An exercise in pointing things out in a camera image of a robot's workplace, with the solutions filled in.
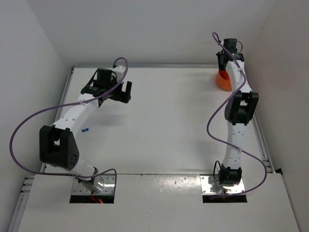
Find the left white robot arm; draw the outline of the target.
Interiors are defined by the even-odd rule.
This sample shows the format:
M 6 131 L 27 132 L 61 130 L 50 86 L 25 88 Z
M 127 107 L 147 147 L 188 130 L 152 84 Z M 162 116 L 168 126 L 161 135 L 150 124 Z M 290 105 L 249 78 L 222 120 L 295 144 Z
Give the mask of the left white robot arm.
M 105 100 L 129 102 L 132 83 L 128 82 L 125 91 L 122 90 L 125 72 L 123 66 L 114 65 L 112 69 L 98 68 L 82 88 L 76 104 L 52 125 L 40 129 L 41 162 L 62 168 L 81 182 L 93 184 L 98 170 L 81 158 L 75 136 L 88 117 L 100 108 Z

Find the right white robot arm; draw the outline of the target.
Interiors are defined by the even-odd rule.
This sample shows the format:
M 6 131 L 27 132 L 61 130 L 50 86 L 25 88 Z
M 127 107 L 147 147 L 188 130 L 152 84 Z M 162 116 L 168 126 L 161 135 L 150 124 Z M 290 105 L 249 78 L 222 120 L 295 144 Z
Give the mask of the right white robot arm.
M 219 70 L 229 77 L 234 93 L 225 106 L 228 136 L 225 157 L 218 173 L 219 184 L 238 185 L 241 181 L 241 149 L 247 125 L 251 121 L 259 95 L 253 92 L 244 71 L 244 56 L 237 50 L 237 39 L 224 39 L 224 49 L 217 53 Z

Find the orange round divided container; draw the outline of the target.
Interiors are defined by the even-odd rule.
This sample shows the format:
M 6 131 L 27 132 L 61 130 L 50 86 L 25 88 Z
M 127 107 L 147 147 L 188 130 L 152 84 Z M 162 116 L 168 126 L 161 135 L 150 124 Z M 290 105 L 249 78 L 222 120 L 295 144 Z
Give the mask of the orange round divided container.
M 226 71 L 219 70 L 216 75 L 217 86 L 224 91 L 231 91 L 232 86 L 230 82 L 229 75 Z

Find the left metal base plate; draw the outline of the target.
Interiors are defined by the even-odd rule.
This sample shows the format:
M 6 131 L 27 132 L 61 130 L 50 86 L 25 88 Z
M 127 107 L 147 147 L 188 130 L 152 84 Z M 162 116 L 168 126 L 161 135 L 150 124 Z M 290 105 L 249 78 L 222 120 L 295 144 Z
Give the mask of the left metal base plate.
M 89 181 L 75 179 L 72 185 L 72 195 L 113 195 L 115 187 L 114 175 L 102 175 Z

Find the metal base plate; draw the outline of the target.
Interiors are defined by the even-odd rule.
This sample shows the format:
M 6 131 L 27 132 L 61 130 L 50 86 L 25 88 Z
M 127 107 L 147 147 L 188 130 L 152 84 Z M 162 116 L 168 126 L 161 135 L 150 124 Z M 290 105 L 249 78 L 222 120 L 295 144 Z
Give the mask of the metal base plate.
M 114 175 L 102 175 L 89 181 L 75 179 L 72 185 L 72 195 L 113 195 L 115 187 Z
M 201 190 L 203 195 L 222 195 L 222 194 L 236 194 L 245 191 L 243 180 L 241 179 L 238 185 L 220 185 L 218 181 L 214 180 L 212 175 L 200 176 Z

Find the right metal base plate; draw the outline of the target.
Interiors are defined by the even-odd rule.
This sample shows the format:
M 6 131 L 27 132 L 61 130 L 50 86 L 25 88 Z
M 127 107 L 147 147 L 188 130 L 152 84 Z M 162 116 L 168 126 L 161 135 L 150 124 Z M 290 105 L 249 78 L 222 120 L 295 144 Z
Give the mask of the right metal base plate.
M 241 179 L 238 185 L 220 185 L 218 181 L 214 180 L 212 175 L 200 176 L 201 190 L 203 195 L 222 195 L 222 194 L 236 194 L 245 191 L 243 180 Z

